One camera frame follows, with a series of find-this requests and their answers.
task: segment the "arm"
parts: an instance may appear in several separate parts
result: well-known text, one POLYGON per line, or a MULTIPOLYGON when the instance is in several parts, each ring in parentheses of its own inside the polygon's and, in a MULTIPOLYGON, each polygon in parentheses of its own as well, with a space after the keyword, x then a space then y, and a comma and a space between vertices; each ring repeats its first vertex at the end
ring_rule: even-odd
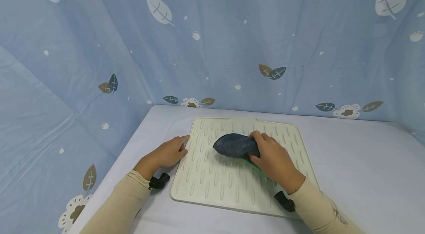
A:
POLYGON ((314 233, 364 234, 295 168, 288 152, 273 137, 258 131, 252 132, 251 136, 260 151, 260 158, 250 156, 251 161, 288 193, 297 213, 314 233))
POLYGON ((140 159, 134 169, 114 187, 80 234, 128 233, 135 215, 151 192, 150 179, 159 168, 171 167, 187 154, 183 143, 188 138, 175 137, 140 159))

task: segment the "table surface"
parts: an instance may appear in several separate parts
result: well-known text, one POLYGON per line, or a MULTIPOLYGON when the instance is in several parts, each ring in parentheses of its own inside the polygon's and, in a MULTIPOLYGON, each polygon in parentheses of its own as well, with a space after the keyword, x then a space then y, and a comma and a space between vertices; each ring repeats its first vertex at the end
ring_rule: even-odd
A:
MULTIPOLYGON (((284 114, 151 108, 93 194, 70 233, 79 233, 139 159, 162 142, 190 133, 196 117, 254 117, 296 125, 321 189, 366 233, 421 233, 425 229, 425 147, 400 125, 284 114)), ((129 233, 288 233, 311 231, 300 220, 177 202, 171 181, 152 192, 129 233)))

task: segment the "blue curtain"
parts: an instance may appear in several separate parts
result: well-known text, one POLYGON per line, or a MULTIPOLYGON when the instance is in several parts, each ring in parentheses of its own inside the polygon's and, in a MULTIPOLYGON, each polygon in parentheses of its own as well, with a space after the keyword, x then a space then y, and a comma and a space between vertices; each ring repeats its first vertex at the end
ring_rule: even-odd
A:
POLYGON ((0 1, 4 233, 67 233, 155 104, 425 141, 425 0, 0 1))

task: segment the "hand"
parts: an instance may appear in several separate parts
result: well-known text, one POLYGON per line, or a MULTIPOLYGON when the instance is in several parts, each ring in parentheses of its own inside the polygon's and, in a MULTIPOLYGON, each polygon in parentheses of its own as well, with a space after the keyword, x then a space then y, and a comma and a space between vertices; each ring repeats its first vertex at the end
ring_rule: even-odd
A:
POLYGON ((134 170, 146 180, 150 180, 159 168, 171 167, 187 154, 187 149, 184 149, 183 143, 189 137, 177 136, 170 141, 164 142, 154 151, 140 159, 134 170))
POLYGON ((254 137, 260 151, 260 158, 249 156, 251 161, 270 179, 280 184, 288 195, 296 192, 304 183, 305 176, 295 168, 286 149, 265 133, 253 131, 249 136, 254 137))

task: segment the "white silicone mat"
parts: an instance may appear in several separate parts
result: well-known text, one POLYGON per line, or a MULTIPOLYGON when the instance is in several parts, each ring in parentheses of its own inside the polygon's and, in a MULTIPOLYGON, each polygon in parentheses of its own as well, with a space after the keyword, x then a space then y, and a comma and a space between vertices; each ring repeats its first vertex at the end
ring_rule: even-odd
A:
POLYGON ((294 125, 254 118, 198 117, 193 121, 186 145, 189 152, 180 161, 171 186, 171 197, 241 212, 298 218, 274 199, 276 183, 241 159, 227 158, 213 149, 215 141, 225 134, 248 136, 254 130, 276 139, 286 148, 297 169, 319 187, 299 129, 294 125))

